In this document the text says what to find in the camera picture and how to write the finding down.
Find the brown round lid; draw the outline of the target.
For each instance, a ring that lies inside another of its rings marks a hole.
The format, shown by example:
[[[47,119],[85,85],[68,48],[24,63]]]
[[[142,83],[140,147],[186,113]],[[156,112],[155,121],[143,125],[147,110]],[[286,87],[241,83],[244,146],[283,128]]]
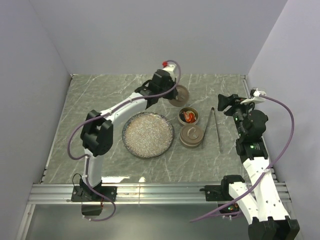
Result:
[[[175,107],[182,107],[188,102],[190,93],[185,86],[180,84],[177,85],[176,90],[177,96],[175,99],[170,99],[168,102]]]
[[[181,128],[179,135],[185,143],[195,145],[201,142],[204,132],[198,125],[190,123]]]

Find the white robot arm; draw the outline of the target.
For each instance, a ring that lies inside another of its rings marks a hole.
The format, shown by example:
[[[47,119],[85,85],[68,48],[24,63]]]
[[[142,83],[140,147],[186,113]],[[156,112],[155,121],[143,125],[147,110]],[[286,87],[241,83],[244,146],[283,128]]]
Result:
[[[251,240],[293,240],[300,231],[278,194],[270,170],[270,160],[262,139],[236,141],[236,151],[249,176],[251,190],[240,175],[225,175],[222,195],[232,198],[248,222]]]

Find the orange shrimp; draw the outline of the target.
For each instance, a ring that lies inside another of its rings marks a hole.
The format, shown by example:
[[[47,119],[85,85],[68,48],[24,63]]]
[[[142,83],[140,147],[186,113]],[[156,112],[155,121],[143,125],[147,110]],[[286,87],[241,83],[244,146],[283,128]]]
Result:
[[[188,124],[192,124],[194,123],[197,119],[196,119],[196,115],[193,111],[184,111],[183,112],[183,117],[186,123]]]

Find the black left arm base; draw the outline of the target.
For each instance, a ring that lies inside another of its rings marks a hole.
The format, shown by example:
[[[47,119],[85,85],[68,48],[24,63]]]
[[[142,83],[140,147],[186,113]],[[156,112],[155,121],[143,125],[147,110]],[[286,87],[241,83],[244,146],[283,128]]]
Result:
[[[116,186],[103,186],[100,182],[97,186],[92,187],[92,191],[87,184],[80,179],[79,185],[74,185],[71,195],[72,202],[100,202],[104,201],[107,197],[111,201],[116,200],[117,187]]]

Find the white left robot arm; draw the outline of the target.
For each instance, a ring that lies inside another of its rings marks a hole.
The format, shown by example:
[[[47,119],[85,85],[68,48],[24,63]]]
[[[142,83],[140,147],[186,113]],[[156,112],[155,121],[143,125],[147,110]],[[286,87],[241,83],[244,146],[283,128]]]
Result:
[[[107,110],[88,113],[80,139],[85,157],[82,181],[86,186],[83,195],[89,201],[96,201],[101,195],[98,185],[102,183],[103,155],[113,145],[114,128],[133,114],[156,104],[160,98],[177,99],[180,79],[181,68],[176,63],[169,64],[158,69],[151,79],[136,88],[125,100]]]

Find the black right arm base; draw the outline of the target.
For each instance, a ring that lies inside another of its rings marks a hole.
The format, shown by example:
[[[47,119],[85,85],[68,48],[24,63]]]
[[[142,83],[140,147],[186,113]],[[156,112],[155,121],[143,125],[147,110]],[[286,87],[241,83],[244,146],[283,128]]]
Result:
[[[221,185],[205,185],[204,187],[200,188],[199,191],[205,194],[205,200],[207,202],[218,202],[218,207],[233,200],[233,198],[226,193]],[[219,210],[218,213],[231,218],[242,214],[237,203],[233,203]]]

